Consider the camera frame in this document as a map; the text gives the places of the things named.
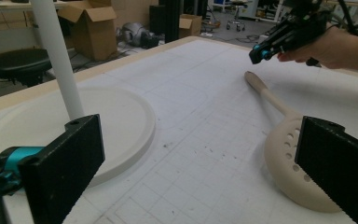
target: spoon head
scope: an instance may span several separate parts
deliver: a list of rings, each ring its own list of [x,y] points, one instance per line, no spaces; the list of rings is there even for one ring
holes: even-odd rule
[[[268,135],[264,156],[277,186],[294,202],[325,213],[341,209],[295,163],[302,117],[284,119]]]

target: cardboard box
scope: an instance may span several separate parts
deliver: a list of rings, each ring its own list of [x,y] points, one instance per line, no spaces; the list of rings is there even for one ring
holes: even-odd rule
[[[179,19],[179,38],[200,35],[201,16],[182,14]]]
[[[101,61],[117,51],[113,22],[117,15],[110,0],[68,2],[58,15],[74,23],[70,30],[77,52]]]

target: stool seat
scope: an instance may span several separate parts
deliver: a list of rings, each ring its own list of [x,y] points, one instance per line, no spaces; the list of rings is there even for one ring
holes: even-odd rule
[[[45,49],[18,49],[0,54],[0,78],[33,86],[34,78],[51,68]]]

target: hand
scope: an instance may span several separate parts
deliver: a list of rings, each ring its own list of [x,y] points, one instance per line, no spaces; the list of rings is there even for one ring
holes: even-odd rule
[[[352,37],[354,36],[346,31],[331,26],[316,41],[300,49],[279,53],[278,59],[280,62],[304,63],[309,58],[313,58],[328,68],[341,68],[344,67],[342,64],[345,62],[344,57],[349,56],[346,51],[349,50],[347,46],[351,44]]]

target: black machine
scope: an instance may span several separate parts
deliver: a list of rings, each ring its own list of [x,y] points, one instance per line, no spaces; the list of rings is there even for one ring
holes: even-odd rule
[[[151,35],[139,22],[127,22],[122,28],[122,38],[134,47],[151,49],[158,46],[158,36]]]
[[[298,49],[307,45],[326,31],[326,24],[332,17],[330,10],[321,7],[323,0],[285,0],[283,6],[288,7],[289,13],[281,22],[269,30],[268,38],[255,45],[249,53],[253,64],[262,60],[269,60],[279,52]],[[351,16],[343,0],[338,0],[345,14],[348,31],[358,35],[358,27],[354,26]],[[307,65],[316,65],[318,62],[309,59]]]
[[[98,115],[65,124],[46,147],[10,147],[0,153],[0,224],[10,223],[3,202],[24,188],[34,223],[59,224],[104,161]]]
[[[305,116],[295,161],[358,223],[358,139],[339,124]]]

